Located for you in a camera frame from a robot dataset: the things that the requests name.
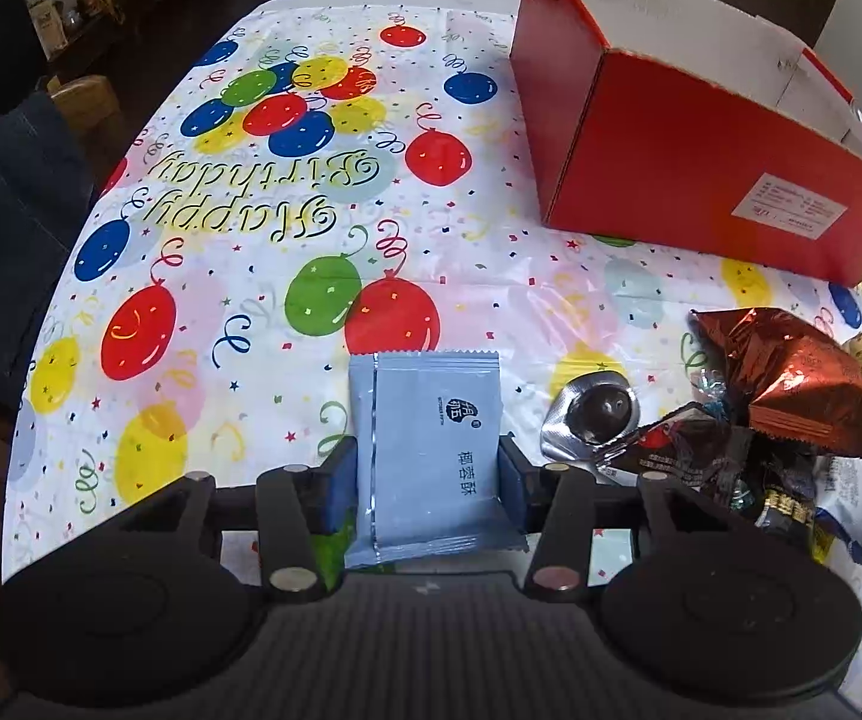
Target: black logo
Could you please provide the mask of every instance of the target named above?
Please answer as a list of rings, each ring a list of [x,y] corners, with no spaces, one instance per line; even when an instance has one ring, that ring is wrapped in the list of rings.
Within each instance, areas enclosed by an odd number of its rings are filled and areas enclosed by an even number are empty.
[[[477,406],[466,400],[451,398],[447,402],[447,416],[453,422],[461,422],[466,416],[477,416]],[[480,419],[472,419],[471,427],[480,427]]]

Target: red box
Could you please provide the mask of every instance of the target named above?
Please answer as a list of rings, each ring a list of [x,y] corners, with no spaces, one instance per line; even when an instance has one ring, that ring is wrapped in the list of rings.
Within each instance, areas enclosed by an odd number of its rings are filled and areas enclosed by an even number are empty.
[[[854,286],[862,114],[797,37],[716,0],[521,0],[541,218]]]

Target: light blue snack package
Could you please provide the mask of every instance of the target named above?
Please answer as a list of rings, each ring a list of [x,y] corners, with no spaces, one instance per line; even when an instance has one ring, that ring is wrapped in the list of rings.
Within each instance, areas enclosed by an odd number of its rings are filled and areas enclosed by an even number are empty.
[[[377,352],[349,365],[357,541],[344,565],[527,548],[498,499],[495,352]]]

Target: metal screw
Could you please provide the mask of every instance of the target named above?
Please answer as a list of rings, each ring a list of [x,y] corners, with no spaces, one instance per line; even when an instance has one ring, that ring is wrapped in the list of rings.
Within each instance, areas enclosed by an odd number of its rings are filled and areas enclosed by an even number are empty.
[[[573,590],[581,584],[581,574],[566,565],[545,565],[534,572],[534,583],[549,590]]]
[[[284,592],[302,592],[314,586],[317,574],[299,565],[278,568],[271,574],[271,586]]]

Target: tablecloth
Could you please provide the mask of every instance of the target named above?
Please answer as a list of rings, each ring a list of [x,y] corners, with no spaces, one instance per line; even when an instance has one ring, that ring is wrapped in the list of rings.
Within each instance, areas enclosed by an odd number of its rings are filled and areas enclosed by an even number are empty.
[[[56,288],[14,433],[5,577],[188,470],[237,485],[317,463],[352,431],[349,352],[500,352],[503,430],[541,463],[552,396],[582,372],[624,373],[645,421],[692,399],[692,308],[862,329],[862,284],[542,227],[513,30],[266,4],[205,53]],[[862,603],[862,568],[832,564]],[[862,707],[862,645],[845,694]]]

